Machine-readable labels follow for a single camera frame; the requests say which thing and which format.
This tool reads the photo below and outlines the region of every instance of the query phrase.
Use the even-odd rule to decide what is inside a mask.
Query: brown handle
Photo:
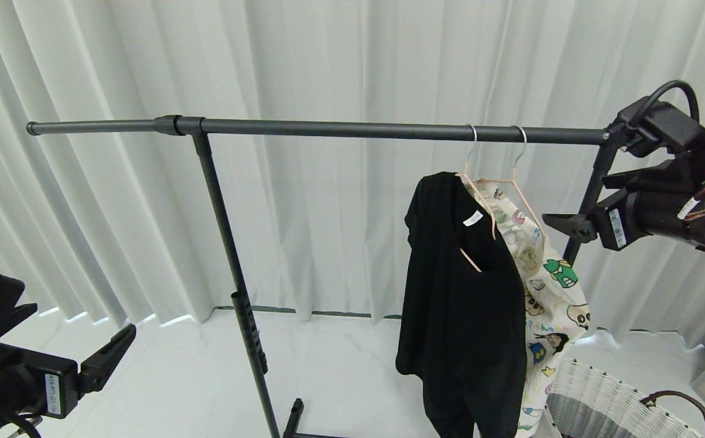
[[[643,399],[639,400],[642,405],[645,405],[647,407],[650,406],[655,406],[655,401],[659,397],[663,397],[665,395],[675,395],[677,397],[682,397],[683,399],[687,400],[688,402],[691,402],[695,407],[701,411],[701,415],[703,415],[703,424],[705,426],[705,407],[701,405],[700,401],[695,400],[693,397],[689,396],[688,394],[681,393],[680,391],[657,391],[653,392],[652,394],[644,397]]]

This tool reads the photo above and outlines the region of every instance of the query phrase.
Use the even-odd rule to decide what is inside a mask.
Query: marble tile floor
[[[394,367],[400,321],[255,313],[266,352],[271,401],[280,427],[302,397],[300,431],[334,436],[435,437],[422,410],[421,383]],[[115,332],[86,316],[66,322],[60,313],[32,316],[4,342],[82,361]],[[688,350],[675,333],[631,333],[618,344],[599,331],[570,351],[649,393],[661,389],[697,397],[689,383],[705,369],[705,350]],[[697,409],[664,400],[697,430]],[[44,438],[128,436],[267,437],[255,383],[235,315],[215,311],[204,324],[179,321],[139,325],[130,351],[101,393],[88,394],[68,418],[44,419]],[[13,429],[1,430],[4,437]]]

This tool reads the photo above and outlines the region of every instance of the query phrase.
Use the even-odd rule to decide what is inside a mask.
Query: woven basket
[[[561,363],[552,392],[547,397],[544,426],[536,436],[554,438],[697,438],[701,435],[685,422],[655,405],[656,399],[675,395],[699,408],[705,407],[678,391],[649,396],[606,372],[577,360]]]

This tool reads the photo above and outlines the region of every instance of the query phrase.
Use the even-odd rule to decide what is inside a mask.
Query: curtain fold
[[[0,272],[43,310],[118,324],[203,321],[233,292],[188,138],[32,137],[29,120],[600,128],[672,78],[695,87],[705,125],[705,1],[0,1]],[[414,186],[461,169],[472,146],[211,142],[253,304],[374,321],[400,312]],[[519,149],[478,144],[471,172],[506,177]],[[538,214],[577,210],[595,151],[528,147],[519,182]],[[619,153],[613,171],[666,157]],[[705,254],[665,238],[623,252],[593,242],[575,269],[595,324],[617,338],[678,330],[705,343]]]

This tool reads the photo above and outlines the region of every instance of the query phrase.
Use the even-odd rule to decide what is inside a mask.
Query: black shirt
[[[503,377],[516,376],[510,385],[516,397],[504,410],[516,427],[525,379],[524,290],[503,237],[496,228],[492,238],[489,213],[450,172],[420,180],[405,222],[411,257],[397,370],[426,382],[463,380],[487,368],[488,379],[496,364],[517,363],[522,375],[510,369]]]

